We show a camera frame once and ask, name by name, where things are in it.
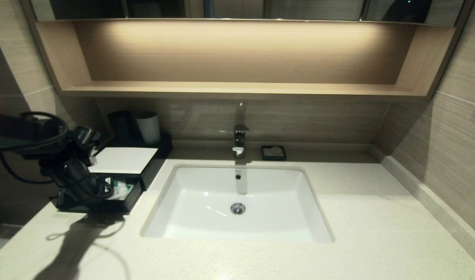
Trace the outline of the white board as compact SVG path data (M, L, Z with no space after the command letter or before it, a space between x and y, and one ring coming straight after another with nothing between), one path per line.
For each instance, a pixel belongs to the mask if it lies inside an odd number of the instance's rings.
M92 173L140 174L158 152L157 148L106 147L96 156Z

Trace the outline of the packet with green square label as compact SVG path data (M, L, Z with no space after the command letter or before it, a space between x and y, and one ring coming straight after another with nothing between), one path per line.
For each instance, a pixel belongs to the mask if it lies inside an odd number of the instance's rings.
M115 180L113 178L106 178L105 181L113 187L113 195L108 200L125 200L127 195L134 188L133 184L129 184L122 180Z

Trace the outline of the chrome faucet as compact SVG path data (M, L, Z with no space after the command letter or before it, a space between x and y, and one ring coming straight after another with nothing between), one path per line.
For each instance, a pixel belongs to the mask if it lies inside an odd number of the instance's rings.
M245 158L245 135L250 130L244 124L236 124L234 126L234 144L232 147L235 159Z

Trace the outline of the black amenity box housing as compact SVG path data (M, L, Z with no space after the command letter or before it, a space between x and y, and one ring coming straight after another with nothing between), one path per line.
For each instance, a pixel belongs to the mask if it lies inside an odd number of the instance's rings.
M119 142L116 139L113 139L109 141L106 145L104 145L100 151L102 151L106 147L141 147L158 149L156 155L152 158L152 160L140 174L97 173L103 177L139 177L143 181L144 191L149 189L149 186L154 180L156 174L159 172L163 163L168 158L170 152L173 149L172 139L170 135L162 135L161 140L156 145L147 145L141 139L135 139L133 142Z

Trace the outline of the mirror cabinet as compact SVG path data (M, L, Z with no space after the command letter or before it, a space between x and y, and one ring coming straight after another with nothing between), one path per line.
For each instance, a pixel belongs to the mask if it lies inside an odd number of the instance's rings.
M465 0L29 0L37 21L204 18L454 26Z

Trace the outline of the black soap dish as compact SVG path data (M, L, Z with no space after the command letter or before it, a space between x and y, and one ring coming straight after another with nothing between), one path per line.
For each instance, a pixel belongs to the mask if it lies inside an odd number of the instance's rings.
M277 146L281 147L283 149L283 154L282 155L274 155L271 154L270 152L270 147L274 146L262 146L261 151L262 151L262 158L264 161L286 161L287 156L286 152L283 146Z

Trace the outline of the white sink basin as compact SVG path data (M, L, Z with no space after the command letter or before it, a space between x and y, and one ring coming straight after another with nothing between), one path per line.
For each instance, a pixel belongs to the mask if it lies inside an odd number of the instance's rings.
M246 211L234 215L230 206ZM332 243L303 170L174 168L141 232L147 238Z

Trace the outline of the wooden wall shelf niche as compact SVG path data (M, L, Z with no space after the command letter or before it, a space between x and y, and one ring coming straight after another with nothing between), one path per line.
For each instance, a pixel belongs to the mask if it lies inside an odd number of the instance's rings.
M456 27L343 21L45 21L31 32L68 97L429 100Z

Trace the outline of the black cylindrical cup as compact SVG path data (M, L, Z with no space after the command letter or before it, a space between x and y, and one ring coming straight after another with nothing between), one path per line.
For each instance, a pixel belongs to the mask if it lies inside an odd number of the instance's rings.
M133 114L129 110L119 110L107 115L108 122L119 142L133 142L136 139L136 128Z

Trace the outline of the grey plastic cup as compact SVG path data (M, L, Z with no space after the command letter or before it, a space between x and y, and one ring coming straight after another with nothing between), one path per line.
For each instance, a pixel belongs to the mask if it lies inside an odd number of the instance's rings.
M135 119L144 143L156 145L161 140L158 113L152 111L138 113Z

